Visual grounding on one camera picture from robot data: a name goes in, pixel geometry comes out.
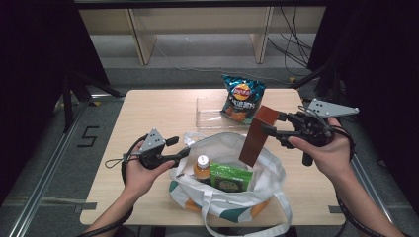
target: metal stand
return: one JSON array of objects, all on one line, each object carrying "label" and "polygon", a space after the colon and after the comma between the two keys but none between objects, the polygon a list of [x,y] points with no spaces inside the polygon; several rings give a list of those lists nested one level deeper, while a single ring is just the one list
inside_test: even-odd
[{"label": "metal stand", "polygon": [[339,63],[341,63],[341,59],[346,53],[346,50],[351,48],[351,42],[358,36],[359,30],[362,28],[361,26],[367,19],[365,14],[367,2],[368,0],[364,0],[360,4],[360,7],[352,14],[345,30],[342,32],[342,36],[339,37],[339,40],[326,63],[293,84],[293,89],[297,89],[311,80],[320,77],[315,88],[316,96],[324,97],[327,95],[329,89],[332,89],[332,102],[339,104],[340,79],[338,76],[338,66]]},{"label": "metal stand", "polygon": [[64,132],[73,123],[73,110],[71,106],[71,91],[77,97],[80,102],[88,102],[92,95],[86,88],[86,84],[91,84],[104,92],[111,94],[114,97],[124,97],[126,94],[120,93],[119,91],[114,90],[108,85],[100,83],[93,78],[88,77],[87,75],[70,71],[68,72],[63,79],[62,84],[62,98],[64,102],[64,111],[65,111],[65,128]]}]

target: black curtain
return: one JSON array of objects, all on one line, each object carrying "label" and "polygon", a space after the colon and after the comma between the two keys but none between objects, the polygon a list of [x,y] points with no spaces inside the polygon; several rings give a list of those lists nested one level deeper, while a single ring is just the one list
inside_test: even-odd
[{"label": "black curtain", "polygon": [[0,3],[0,203],[51,119],[64,75],[76,70],[108,84],[77,9],[64,2],[71,0]]},{"label": "black curtain", "polygon": [[360,122],[379,157],[419,215],[419,2],[370,0],[355,8],[336,4],[340,6],[323,18],[310,69],[330,55],[338,26],[345,24],[342,15],[364,7],[358,32],[339,58],[338,74],[346,96],[361,110]]}]

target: black cable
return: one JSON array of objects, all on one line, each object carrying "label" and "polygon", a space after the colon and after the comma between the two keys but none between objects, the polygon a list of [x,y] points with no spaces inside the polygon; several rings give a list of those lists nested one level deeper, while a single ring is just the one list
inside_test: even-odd
[{"label": "black cable", "polygon": [[[305,51],[304,50],[301,50],[302,49],[302,46],[301,46],[301,43],[300,43],[300,41],[299,41],[299,38],[296,36],[296,34],[294,33],[294,29],[295,29],[295,13],[296,13],[296,10],[294,9],[294,7],[293,7],[293,26],[291,26],[290,25],[290,22],[289,22],[289,20],[287,19],[287,17],[286,17],[286,15],[285,15],[285,13],[284,13],[284,10],[283,10],[283,8],[281,7],[280,8],[281,9],[281,12],[282,12],[282,14],[283,14],[283,16],[284,16],[284,19],[286,20],[286,22],[287,22],[287,25],[288,25],[288,27],[289,27],[289,29],[290,29],[290,31],[291,31],[291,33],[290,33],[290,37],[288,38],[288,39],[286,39],[288,42],[287,42],[287,47],[286,47],[286,50],[283,50],[283,49],[281,49],[281,48],[279,48],[279,47],[277,47],[274,43],[273,43],[273,45],[274,45],[274,47],[278,50],[278,51],[280,51],[280,52],[282,52],[283,54],[284,54],[284,64],[285,64],[285,67],[286,67],[286,69],[287,69],[287,71],[291,74],[291,75],[295,75],[295,76],[306,76],[306,75],[300,75],[300,74],[296,74],[296,73],[294,73],[294,72],[291,72],[290,71],[290,69],[288,68],[288,66],[287,66],[287,56],[288,57],[290,57],[293,61],[295,61],[295,62],[297,62],[299,65],[301,65],[301,66],[303,66],[303,67],[307,67],[307,62],[305,61],[305,58],[304,58],[304,56],[303,56],[303,54],[305,54]],[[298,46],[298,50],[299,50],[299,53],[300,53],[300,55],[301,55],[301,58],[302,59],[300,59],[300,58],[297,58],[296,56],[294,56],[293,55],[293,58],[290,56],[290,55],[292,55],[292,54],[290,54],[290,53],[288,53],[288,49],[289,49],[289,46],[290,46],[290,43],[291,42],[294,42],[294,41],[292,41],[292,36],[295,38],[295,40],[296,40],[296,44],[297,44],[297,46]]]},{"label": "black cable", "polygon": [[[138,144],[138,142],[145,140],[145,138],[147,137],[148,134],[145,134],[144,136],[142,136],[141,138],[139,138],[130,148],[129,151],[124,155],[124,158],[122,159],[113,159],[113,160],[109,160],[109,161],[116,161],[118,160],[118,162],[116,164],[118,164],[119,162],[123,161],[123,163],[121,164],[121,175],[123,177],[123,181],[124,181],[124,185],[126,184],[126,164],[127,162],[131,161],[131,160],[137,160],[138,158],[133,158],[130,159],[130,154],[132,153],[133,148],[135,148],[136,144]],[[106,233],[108,231],[111,231],[115,228],[120,227],[121,225],[123,225],[132,215],[133,212],[133,207],[130,208],[130,210],[119,220],[115,221],[112,224],[109,224],[107,226],[104,226],[102,228],[99,229],[95,229],[86,233],[83,233],[81,235],[78,235],[77,237],[91,237],[91,236],[96,236],[99,234],[103,234]]]},{"label": "black cable", "polygon": [[355,217],[351,214],[351,212],[348,210],[348,208],[345,206],[345,204],[339,199],[339,196],[336,195],[336,199],[338,200],[338,204],[345,215],[345,217],[351,222],[357,229],[363,231],[364,233],[368,234],[372,237],[385,237],[384,235],[378,234],[372,229],[365,226],[363,223],[359,222]]},{"label": "black cable", "polygon": [[346,223],[348,222],[348,220],[345,218],[345,222],[343,222],[343,224],[341,225],[341,227],[339,228],[339,230],[336,232],[336,234],[333,235],[333,237],[339,237],[341,236],[341,234],[343,233],[343,231],[346,228]]},{"label": "black cable", "polygon": [[284,19],[286,20],[287,25],[288,25],[288,27],[289,27],[289,29],[291,31],[289,42],[291,41],[291,36],[293,36],[295,38],[295,40],[296,40],[297,45],[298,45],[298,50],[299,50],[299,53],[300,53],[300,55],[302,57],[302,60],[305,62],[305,58],[304,58],[303,55],[305,55],[305,57],[307,57],[307,59],[308,59],[308,56],[307,56],[307,54],[305,53],[305,51],[303,50],[303,48],[301,46],[301,44],[303,42],[299,39],[299,37],[296,34],[296,23],[295,23],[296,7],[293,7],[293,14],[292,14],[292,16],[293,16],[293,25],[290,25],[290,21],[288,20],[287,16],[285,15],[284,9],[282,7],[281,7],[281,12],[282,12],[282,14],[284,16]]},{"label": "black cable", "polygon": [[[280,36],[281,36],[282,38],[284,38],[285,40],[288,40],[288,39],[284,36],[284,34],[280,33]],[[290,42],[291,42],[291,43],[293,43],[293,44],[298,44],[298,42],[296,42],[296,41],[294,41],[294,40],[291,40]],[[303,41],[301,42],[301,46],[302,46],[302,47],[305,47],[305,48],[306,48],[306,49],[308,49],[308,50],[312,50],[312,47],[311,47],[310,45],[308,45],[308,44],[304,43]]]},{"label": "black cable", "polygon": [[297,56],[293,55],[290,52],[287,52],[285,50],[283,50],[282,48],[280,48],[279,46],[277,46],[276,44],[274,44],[270,38],[268,38],[268,41],[274,46],[274,48],[276,50],[278,50],[279,52],[285,54],[286,56],[288,56],[289,58],[291,58],[293,61],[295,61],[296,63],[298,63],[299,65],[306,67],[306,64],[304,64],[304,61],[302,61],[300,58],[298,58]]},{"label": "black cable", "polygon": [[331,125],[331,131],[335,132],[335,133],[339,133],[343,136],[345,136],[346,138],[348,138],[350,145],[351,146],[355,146],[354,140],[352,139],[351,135],[349,135],[349,132],[343,128],[342,126],[336,126],[336,125]]}]

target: bottle cap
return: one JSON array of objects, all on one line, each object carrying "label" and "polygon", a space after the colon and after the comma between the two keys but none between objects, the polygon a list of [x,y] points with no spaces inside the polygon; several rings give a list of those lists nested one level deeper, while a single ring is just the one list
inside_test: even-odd
[{"label": "bottle cap", "polygon": [[210,159],[206,155],[201,155],[198,157],[198,167],[205,169],[210,165]]}]

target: lay's logo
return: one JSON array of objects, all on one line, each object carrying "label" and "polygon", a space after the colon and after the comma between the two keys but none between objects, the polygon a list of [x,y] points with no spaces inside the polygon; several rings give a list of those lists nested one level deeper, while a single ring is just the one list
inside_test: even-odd
[{"label": "lay's logo", "polygon": [[250,96],[250,88],[247,84],[239,84],[233,89],[233,96],[239,101],[244,101]]}]

